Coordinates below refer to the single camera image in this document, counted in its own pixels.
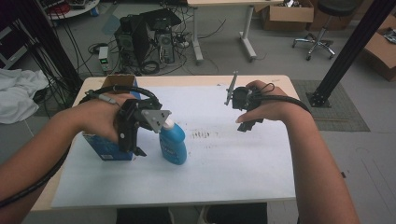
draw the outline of cardboard box on floor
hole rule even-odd
[[[335,31],[335,30],[344,30],[348,27],[349,23],[352,21],[352,19],[355,17],[356,11],[361,6],[361,3],[363,0],[357,0],[358,7],[355,9],[355,12],[353,12],[350,16],[347,17],[333,17],[329,27],[327,30],[329,31]],[[306,30],[308,31],[320,31],[323,25],[326,23],[327,19],[329,19],[329,15],[326,13],[321,12],[318,9],[318,0],[311,0],[312,5],[314,6],[314,19],[311,23],[308,23],[306,25]]]
[[[302,31],[314,19],[314,7],[309,0],[302,0],[303,7],[278,7],[274,3],[255,6],[261,13],[262,28],[272,31]]]
[[[389,15],[367,43],[363,57],[374,70],[388,81],[396,81],[396,44],[382,34],[388,28],[396,29],[396,17]]]
[[[106,77],[102,87],[114,85],[137,86],[137,83],[133,75],[110,75]],[[136,92],[134,92],[133,95],[137,99],[140,98]],[[83,133],[82,135],[103,161],[130,161],[133,157],[133,152],[120,151],[117,144],[101,136],[91,133]]]

